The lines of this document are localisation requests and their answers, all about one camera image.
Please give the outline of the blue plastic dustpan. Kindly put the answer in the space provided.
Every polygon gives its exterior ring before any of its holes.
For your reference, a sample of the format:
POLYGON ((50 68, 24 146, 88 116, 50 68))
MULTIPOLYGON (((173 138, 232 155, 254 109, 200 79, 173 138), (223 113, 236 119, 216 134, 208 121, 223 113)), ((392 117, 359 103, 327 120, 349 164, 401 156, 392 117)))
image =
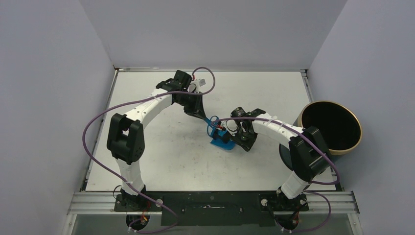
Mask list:
POLYGON ((212 138, 211 144, 224 150, 232 150, 235 147, 235 142, 231 140, 231 134, 228 130, 213 129, 209 136, 212 138))

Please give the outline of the blue hand brush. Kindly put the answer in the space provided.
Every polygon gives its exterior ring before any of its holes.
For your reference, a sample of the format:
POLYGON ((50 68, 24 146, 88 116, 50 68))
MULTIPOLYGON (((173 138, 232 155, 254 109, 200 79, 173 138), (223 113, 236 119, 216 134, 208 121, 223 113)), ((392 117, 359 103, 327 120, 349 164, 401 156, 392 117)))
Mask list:
POLYGON ((215 130, 222 131, 224 128, 221 124, 216 124, 214 121, 218 120, 219 117, 216 115, 211 116, 210 118, 205 118, 204 121, 207 124, 207 134, 209 137, 213 137, 213 132, 215 130))

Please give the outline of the black paper scrap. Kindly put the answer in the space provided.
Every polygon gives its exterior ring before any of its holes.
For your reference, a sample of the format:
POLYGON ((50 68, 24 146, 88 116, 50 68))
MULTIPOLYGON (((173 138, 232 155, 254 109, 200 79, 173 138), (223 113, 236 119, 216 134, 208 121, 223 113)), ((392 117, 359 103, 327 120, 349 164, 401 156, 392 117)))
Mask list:
POLYGON ((228 143, 230 141, 230 133, 228 131, 218 131, 216 134, 216 139, 220 140, 222 143, 228 143))

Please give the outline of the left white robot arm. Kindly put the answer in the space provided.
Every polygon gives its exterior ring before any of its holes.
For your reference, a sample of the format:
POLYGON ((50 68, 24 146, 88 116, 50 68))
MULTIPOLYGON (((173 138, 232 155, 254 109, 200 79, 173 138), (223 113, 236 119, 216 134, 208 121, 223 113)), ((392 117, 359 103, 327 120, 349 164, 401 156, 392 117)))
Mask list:
POLYGON ((134 211, 145 207, 145 184, 141 177, 139 160, 145 150, 144 129, 164 109, 177 103, 184 113, 205 120, 203 97, 200 87, 204 79, 195 79, 190 74, 177 70, 173 78, 157 84, 150 96, 134 109, 124 114, 114 114, 110 121, 107 149, 126 180, 121 187, 121 195, 134 211))

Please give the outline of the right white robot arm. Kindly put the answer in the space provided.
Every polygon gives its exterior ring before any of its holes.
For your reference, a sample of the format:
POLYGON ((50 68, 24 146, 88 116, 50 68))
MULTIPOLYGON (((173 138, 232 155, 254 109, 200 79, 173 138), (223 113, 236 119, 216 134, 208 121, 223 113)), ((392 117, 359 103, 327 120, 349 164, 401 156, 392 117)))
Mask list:
POLYGON ((261 109, 245 112, 241 107, 231 112, 231 119, 237 126, 231 139, 245 151, 250 151, 258 134, 288 149, 292 173, 277 191, 277 205, 283 210, 291 209, 296 197, 333 164, 327 144, 316 127, 304 129, 286 124, 261 109))

